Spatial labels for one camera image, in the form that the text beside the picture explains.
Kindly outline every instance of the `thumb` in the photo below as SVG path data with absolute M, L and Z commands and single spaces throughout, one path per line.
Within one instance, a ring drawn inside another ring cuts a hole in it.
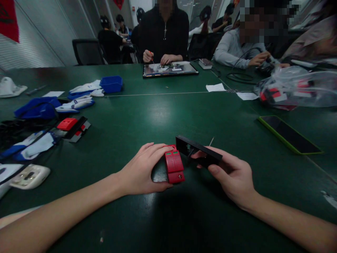
M 230 176 L 217 165 L 210 165 L 208 170 L 221 184 L 226 183 L 226 181 L 230 178 Z
M 158 182 L 152 184 L 152 192 L 163 192 L 168 188 L 172 188 L 173 184 L 170 184 L 168 182 Z

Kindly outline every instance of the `grey sweater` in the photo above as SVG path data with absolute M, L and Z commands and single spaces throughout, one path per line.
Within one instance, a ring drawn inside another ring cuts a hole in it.
M 264 43 L 245 43 L 243 46 L 241 46 L 239 34 L 239 28 L 230 30 L 224 34 L 214 53 L 214 58 L 216 62 L 233 67 L 234 64 L 239 60 L 239 58 L 253 47 L 260 48 L 262 52 L 266 51 Z M 240 69 L 246 69 L 248 67 L 249 61 L 259 53 L 260 51 L 257 49 L 251 50 L 238 61 L 235 67 Z M 275 60 L 273 57 L 271 57 L 270 59 L 276 64 L 279 63 L 279 61 Z

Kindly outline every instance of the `tablet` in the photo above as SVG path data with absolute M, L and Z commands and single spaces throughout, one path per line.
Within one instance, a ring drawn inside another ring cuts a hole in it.
M 161 66 L 160 63 L 144 65 L 143 78 L 198 75 L 189 61 L 179 61 Z

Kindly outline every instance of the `green phone case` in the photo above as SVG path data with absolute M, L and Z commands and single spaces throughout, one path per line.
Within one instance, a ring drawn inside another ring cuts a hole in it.
M 298 155 L 314 155 L 314 154 L 322 154 L 323 151 L 317 147 L 315 144 L 313 144 L 310 140 L 308 140 L 307 138 L 305 138 L 303 135 L 301 135 L 298 131 L 296 131 L 295 129 L 293 129 L 290 125 L 288 125 L 287 123 L 285 123 L 282 119 L 280 119 L 279 117 L 277 117 L 280 121 L 284 122 L 288 127 L 290 127 L 292 130 L 294 130 L 296 133 L 298 133 L 300 136 L 302 136 L 304 139 L 306 139 L 308 142 L 310 142 L 313 146 L 315 146 L 316 148 L 318 148 L 319 150 L 321 150 L 320 152 L 316 152 L 316 153 L 301 153 L 300 151 L 298 151 L 293 145 L 291 145 L 285 138 L 283 138 L 282 135 L 280 135 L 278 132 L 276 132 L 275 129 L 273 129 L 266 121 L 264 121 L 264 119 L 262 117 L 277 117 L 275 115 L 268 115 L 268 116 L 261 116 L 258 118 L 258 120 L 264 124 L 265 127 L 267 127 L 274 135 L 276 135 L 277 138 L 279 138 L 288 148 L 290 148 L 294 153 L 298 154 Z

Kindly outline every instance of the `plastic bag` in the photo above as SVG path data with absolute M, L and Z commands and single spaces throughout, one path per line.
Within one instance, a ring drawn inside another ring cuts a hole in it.
M 277 67 L 271 77 L 256 85 L 254 91 L 261 102 L 271 106 L 337 106 L 337 72 L 309 73 L 299 66 Z

